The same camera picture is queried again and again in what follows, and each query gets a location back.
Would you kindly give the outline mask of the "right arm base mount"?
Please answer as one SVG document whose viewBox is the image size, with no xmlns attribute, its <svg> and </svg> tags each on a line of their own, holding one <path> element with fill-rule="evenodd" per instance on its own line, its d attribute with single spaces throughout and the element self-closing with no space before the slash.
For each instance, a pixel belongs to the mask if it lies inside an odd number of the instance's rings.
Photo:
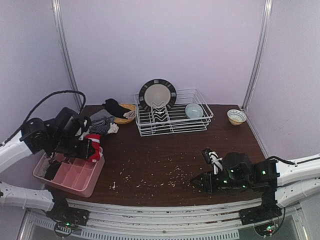
<svg viewBox="0 0 320 240">
<path fill-rule="evenodd" d="M 241 209 L 239 217 L 243 226 L 253 224 L 260 237 L 272 237 L 284 223 L 286 207 L 279 207 L 274 199 L 262 198 L 259 206 Z"/>
</svg>

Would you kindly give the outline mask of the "red white-trimmed underwear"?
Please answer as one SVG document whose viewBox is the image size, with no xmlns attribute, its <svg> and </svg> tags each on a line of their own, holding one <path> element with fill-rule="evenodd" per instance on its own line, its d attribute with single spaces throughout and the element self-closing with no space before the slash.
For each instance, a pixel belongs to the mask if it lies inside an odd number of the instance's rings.
<svg viewBox="0 0 320 240">
<path fill-rule="evenodd" d="M 94 148 L 94 153 L 89 156 L 87 161 L 89 163 L 99 162 L 103 155 L 103 149 L 100 146 L 101 136 L 99 134 L 88 134 L 85 138 L 91 140 L 91 145 Z"/>
</svg>

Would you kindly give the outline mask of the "striped navy underwear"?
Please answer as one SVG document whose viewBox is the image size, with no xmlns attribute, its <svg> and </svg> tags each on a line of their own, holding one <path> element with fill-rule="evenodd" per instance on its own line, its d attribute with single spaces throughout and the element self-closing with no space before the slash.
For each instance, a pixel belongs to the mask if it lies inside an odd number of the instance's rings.
<svg viewBox="0 0 320 240">
<path fill-rule="evenodd" d="M 114 123 L 114 118 L 101 118 L 93 121 L 91 127 L 89 128 L 89 132 L 91 134 L 98 134 L 101 136 L 106 136 L 108 134 L 116 134 L 119 130 L 119 127 L 116 123 Z"/>
</svg>

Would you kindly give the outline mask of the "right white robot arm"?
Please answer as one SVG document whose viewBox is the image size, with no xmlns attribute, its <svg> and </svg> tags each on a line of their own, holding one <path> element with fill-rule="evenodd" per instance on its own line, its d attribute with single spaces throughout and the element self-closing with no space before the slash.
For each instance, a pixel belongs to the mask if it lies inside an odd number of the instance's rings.
<svg viewBox="0 0 320 240">
<path fill-rule="evenodd" d="M 260 192 L 261 213 L 283 209 L 320 188 L 318 154 L 293 160 L 270 156 L 258 163 L 252 163 L 245 153 L 229 152 L 219 157 L 209 148 L 202 150 L 202 156 L 212 170 L 192 178 L 194 187 L 210 194 Z"/>
</svg>

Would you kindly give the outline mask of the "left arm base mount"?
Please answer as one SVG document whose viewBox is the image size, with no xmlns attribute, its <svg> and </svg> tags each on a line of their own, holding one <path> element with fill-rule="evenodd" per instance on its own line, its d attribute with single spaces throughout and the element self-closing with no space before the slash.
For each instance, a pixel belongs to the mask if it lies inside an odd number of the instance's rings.
<svg viewBox="0 0 320 240">
<path fill-rule="evenodd" d="M 90 212 L 79 208 L 60 208 L 52 211 L 44 211 L 45 216 L 55 222 L 53 232 L 57 237 L 65 239 L 79 227 L 87 225 Z"/>
</svg>

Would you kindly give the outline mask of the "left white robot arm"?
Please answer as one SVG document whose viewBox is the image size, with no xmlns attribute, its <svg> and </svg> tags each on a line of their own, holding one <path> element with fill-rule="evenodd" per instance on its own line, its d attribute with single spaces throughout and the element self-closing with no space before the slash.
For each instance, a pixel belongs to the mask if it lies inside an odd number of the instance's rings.
<svg viewBox="0 0 320 240">
<path fill-rule="evenodd" d="M 64 107 L 55 118 L 31 118 L 33 112 L 47 99 L 60 94 L 85 94 L 75 90 L 55 91 L 40 100 L 28 113 L 20 127 L 0 144 L 0 170 L 3 172 L 18 161 L 44 151 L 52 157 L 56 153 L 65 157 L 98 161 L 100 147 L 85 137 L 91 120 L 81 112 Z M 0 205 L 51 212 L 68 207 L 67 201 L 49 190 L 35 190 L 0 183 Z"/>
</svg>

